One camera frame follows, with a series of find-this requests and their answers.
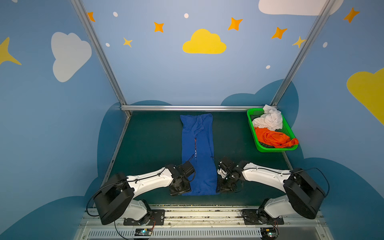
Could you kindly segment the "blue panda print t-shirt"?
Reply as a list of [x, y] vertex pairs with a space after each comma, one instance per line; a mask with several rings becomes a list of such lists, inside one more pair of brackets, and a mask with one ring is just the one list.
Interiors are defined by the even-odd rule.
[[218, 174], [214, 162], [213, 116], [181, 115], [182, 163], [189, 161], [195, 173], [188, 177], [191, 191], [185, 196], [217, 194]]

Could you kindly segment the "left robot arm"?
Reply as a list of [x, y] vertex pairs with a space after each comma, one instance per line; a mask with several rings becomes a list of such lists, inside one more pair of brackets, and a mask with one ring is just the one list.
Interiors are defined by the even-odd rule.
[[190, 162], [165, 167], [143, 175], [125, 176], [115, 174], [92, 196], [102, 225], [108, 225], [124, 218], [136, 225], [146, 225], [151, 221], [152, 209], [144, 200], [136, 197], [159, 188], [169, 188], [171, 196], [191, 191], [190, 176], [195, 169]]

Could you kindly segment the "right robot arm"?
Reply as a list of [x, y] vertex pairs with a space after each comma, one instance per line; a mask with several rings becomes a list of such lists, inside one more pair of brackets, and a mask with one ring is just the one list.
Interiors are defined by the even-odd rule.
[[306, 219], [317, 217], [327, 193], [301, 168], [277, 170], [254, 163], [230, 160], [219, 162], [218, 193], [237, 191], [237, 182], [264, 184], [285, 193], [275, 199], [265, 199], [256, 210], [251, 224], [272, 224], [279, 217], [298, 214]]

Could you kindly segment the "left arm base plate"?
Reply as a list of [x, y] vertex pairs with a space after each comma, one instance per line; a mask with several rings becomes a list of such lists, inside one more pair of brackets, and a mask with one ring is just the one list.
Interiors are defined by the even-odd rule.
[[140, 220], [136, 221], [134, 219], [124, 218], [124, 226], [149, 226], [153, 225], [164, 225], [165, 220], [165, 210], [153, 210], [145, 214]]

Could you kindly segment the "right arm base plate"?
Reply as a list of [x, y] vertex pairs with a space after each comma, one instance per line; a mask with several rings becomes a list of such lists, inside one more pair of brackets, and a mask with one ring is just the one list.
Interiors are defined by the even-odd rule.
[[282, 217], [272, 218], [264, 213], [258, 213], [257, 209], [243, 209], [241, 210], [241, 217], [246, 225], [283, 225], [284, 220]]

